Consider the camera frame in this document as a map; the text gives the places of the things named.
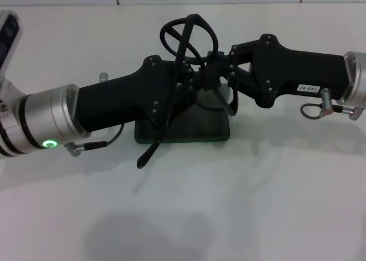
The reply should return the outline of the black glasses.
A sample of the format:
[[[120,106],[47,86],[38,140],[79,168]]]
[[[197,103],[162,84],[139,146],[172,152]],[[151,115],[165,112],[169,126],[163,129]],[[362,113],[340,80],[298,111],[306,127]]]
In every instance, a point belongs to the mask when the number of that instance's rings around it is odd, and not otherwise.
[[[175,19],[165,24],[160,31],[160,40],[163,46],[171,54],[175,56],[177,62],[177,68],[172,78],[173,82],[182,83],[188,79],[193,79],[194,82],[199,85],[201,90],[213,90],[218,100],[222,103],[222,107],[228,115],[234,116],[237,112],[238,100],[237,93],[233,93],[233,100],[228,103],[226,98],[220,92],[219,84],[218,88],[215,89],[204,89],[204,71],[207,65],[213,65],[218,63],[217,59],[209,59],[208,56],[201,57],[198,51],[189,43],[193,28],[198,26],[204,29],[211,37],[213,43],[213,50],[215,53],[218,52],[218,40],[213,29],[208,23],[198,14],[191,14],[185,18]],[[188,75],[185,77],[178,77],[178,72],[183,61],[188,62],[193,70],[197,73],[195,75]],[[161,141],[169,128],[171,119],[171,113],[166,113],[163,124],[153,124],[154,128],[157,129],[158,135],[154,139],[152,145],[139,157],[137,161],[137,167],[143,168],[152,157],[154,152],[157,150]]]

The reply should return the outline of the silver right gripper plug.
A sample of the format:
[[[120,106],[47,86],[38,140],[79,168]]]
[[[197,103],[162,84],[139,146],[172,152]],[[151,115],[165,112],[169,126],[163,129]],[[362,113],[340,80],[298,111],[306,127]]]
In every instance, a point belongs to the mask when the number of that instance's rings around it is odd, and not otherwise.
[[[331,98],[331,90],[329,88],[323,88],[321,90],[322,109],[320,116],[325,117],[333,113],[333,104]]]

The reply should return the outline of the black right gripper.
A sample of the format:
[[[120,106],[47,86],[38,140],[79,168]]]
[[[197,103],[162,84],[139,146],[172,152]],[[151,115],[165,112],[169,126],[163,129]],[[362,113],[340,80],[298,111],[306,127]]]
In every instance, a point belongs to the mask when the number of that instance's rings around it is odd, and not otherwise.
[[[209,51],[208,58],[230,64],[207,65],[204,89],[218,88],[223,77],[234,93],[255,97],[260,107],[272,107],[281,95],[319,98],[324,88],[339,99],[349,86],[343,56],[287,49],[272,34],[235,44],[228,54]],[[250,62],[251,73],[233,65]]]

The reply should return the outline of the green glasses case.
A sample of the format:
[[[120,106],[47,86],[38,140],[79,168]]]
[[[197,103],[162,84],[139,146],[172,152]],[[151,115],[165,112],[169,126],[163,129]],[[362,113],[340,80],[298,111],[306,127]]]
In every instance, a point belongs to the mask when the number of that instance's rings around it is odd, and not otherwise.
[[[161,143],[220,142],[230,136],[229,117],[213,90],[199,90],[194,99],[174,106]]]

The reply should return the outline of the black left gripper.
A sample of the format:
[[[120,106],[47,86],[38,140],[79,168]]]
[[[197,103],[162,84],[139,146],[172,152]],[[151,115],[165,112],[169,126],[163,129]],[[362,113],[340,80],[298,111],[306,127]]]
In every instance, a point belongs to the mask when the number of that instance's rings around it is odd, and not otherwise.
[[[166,113],[184,113],[198,103],[201,88],[193,79],[173,82],[176,68],[175,60],[152,55],[130,75],[80,88],[75,119],[87,132],[140,119],[163,124]],[[196,73],[183,61],[178,77]]]

